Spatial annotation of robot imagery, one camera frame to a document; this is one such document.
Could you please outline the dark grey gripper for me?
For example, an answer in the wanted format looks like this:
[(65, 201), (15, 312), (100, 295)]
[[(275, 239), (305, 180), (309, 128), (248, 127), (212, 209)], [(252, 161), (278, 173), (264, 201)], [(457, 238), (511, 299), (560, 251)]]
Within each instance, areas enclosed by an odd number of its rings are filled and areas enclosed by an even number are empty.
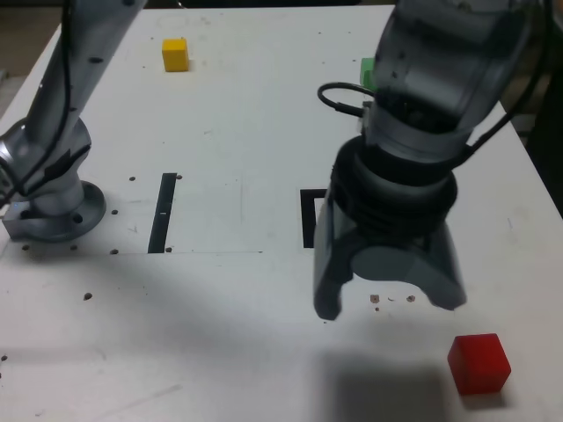
[(313, 305), (321, 319), (338, 318), (341, 290), (354, 274), (366, 280), (416, 286), (441, 309), (454, 310), (466, 303), (457, 253), (446, 223), (432, 233), (415, 236), (359, 227), (344, 213), (329, 188), (314, 234)]

